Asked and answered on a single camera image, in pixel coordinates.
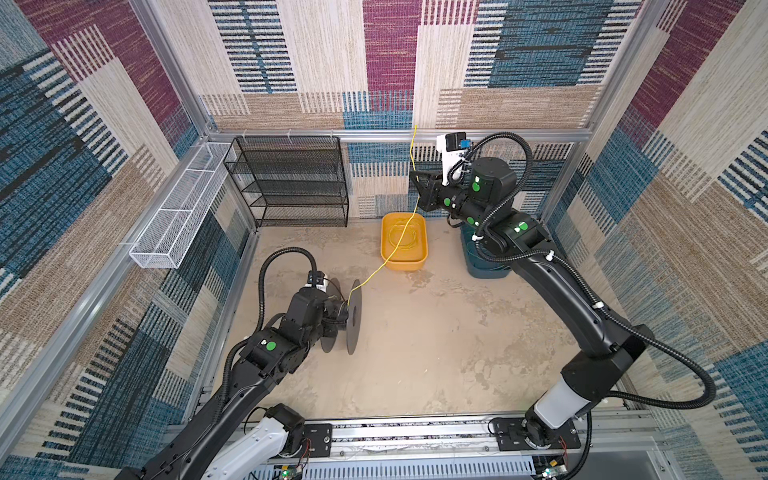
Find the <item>dark grey cable spool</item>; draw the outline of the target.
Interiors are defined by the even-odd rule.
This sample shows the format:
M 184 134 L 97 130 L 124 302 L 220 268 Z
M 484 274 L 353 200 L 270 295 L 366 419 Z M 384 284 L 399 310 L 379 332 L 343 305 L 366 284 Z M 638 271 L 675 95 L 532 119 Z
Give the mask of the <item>dark grey cable spool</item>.
M 349 319 L 346 329 L 326 328 L 321 324 L 322 334 L 320 337 L 320 344 L 325 353 L 330 353 L 333 350 L 340 332 L 346 334 L 346 349 L 348 354 L 353 355 L 356 351 L 360 337 L 363 311 L 362 290 L 356 289 L 356 287 L 360 285 L 360 281 L 356 280 L 353 283 L 353 291 L 350 293 L 350 297 L 346 298 L 343 296 L 340 282 L 336 278 L 332 278 L 328 281 L 327 299 L 337 298 L 345 300 L 348 304 Z

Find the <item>yellow plastic tray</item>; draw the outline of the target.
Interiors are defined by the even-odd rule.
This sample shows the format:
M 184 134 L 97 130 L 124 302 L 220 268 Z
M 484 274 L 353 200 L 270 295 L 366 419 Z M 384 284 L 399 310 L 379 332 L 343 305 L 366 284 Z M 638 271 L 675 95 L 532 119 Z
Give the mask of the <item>yellow plastic tray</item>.
M 393 212 L 381 223 L 381 257 L 394 271 L 420 270 L 428 257 L 427 228 L 418 213 Z

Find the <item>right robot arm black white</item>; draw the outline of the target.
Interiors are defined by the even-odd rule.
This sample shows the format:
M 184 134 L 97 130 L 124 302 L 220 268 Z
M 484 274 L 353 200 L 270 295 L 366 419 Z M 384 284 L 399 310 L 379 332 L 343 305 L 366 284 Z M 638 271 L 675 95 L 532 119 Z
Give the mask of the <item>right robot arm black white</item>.
M 513 200 L 535 164 L 525 139 L 499 132 L 473 143 L 465 133 L 455 132 L 438 136 L 436 149 L 441 155 L 440 173 L 415 170 L 410 174 L 419 195 L 418 207 L 442 209 L 471 228 L 477 254 L 525 280 L 558 315 L 580 349 L 521 422 L 532 448 L 549 447 L 561 427 L 605 398 L 669 410 L 699 409 L 715 400 L 716 383 L 702 366 L 655 339 L 647 326 L 634 326 L 614 314 L 562 257 L 546 228 L 514 208 Z M 648 347 L 687 367 L 701 381 L 702 394 L 672 401 L 616 390 L 616 383 Z

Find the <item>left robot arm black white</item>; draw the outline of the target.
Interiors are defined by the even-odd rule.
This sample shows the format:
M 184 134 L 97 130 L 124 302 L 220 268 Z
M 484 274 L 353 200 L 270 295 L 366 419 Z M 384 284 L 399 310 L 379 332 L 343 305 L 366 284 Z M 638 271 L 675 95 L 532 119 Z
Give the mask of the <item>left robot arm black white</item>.
M 308 259 L 306 284 L 286 312 L 271 320 L 260 316 L 254 332 L 227 354 L 220 387 L 181 432 L 141 468 L 126 467 L 121 479 L 243 479 L 274 457 L 302 457 L 310 446 L 304 420 L 284 404 L 268 408 L 262 420 L 237 441 L 235 431 L 289 374 L 307 359 L 315 344 L 330 351 L 348 327 L 350 311 L 316 259 L 301 247 L 270 254 L 259 271 L 258 295 L 265 295 L 269 266 L 286 254 Z

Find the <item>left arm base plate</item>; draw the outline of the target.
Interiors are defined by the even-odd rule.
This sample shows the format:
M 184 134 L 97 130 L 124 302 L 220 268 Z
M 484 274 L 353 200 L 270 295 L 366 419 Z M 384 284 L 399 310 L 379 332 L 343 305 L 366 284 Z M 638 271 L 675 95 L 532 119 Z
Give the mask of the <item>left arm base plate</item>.
M 283 454 L 302 460 L 327 458 L 330 456 L 332 440 L 331 423 L 304 424 L 289 433 Z

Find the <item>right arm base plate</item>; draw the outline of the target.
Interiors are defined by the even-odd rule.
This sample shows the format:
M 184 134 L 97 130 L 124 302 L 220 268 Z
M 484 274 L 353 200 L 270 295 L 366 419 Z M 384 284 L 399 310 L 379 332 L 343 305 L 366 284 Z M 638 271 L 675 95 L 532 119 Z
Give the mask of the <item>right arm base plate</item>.
M 487 423 L 488 432 L 496 440 L 502 452 L 558 450 L 579 450 L 582 442 L 572 420 L 567 420 L 555 430 L 546 430 L 541 439 L 534 439 L 524 425 L 525 418 L 494 417 Z

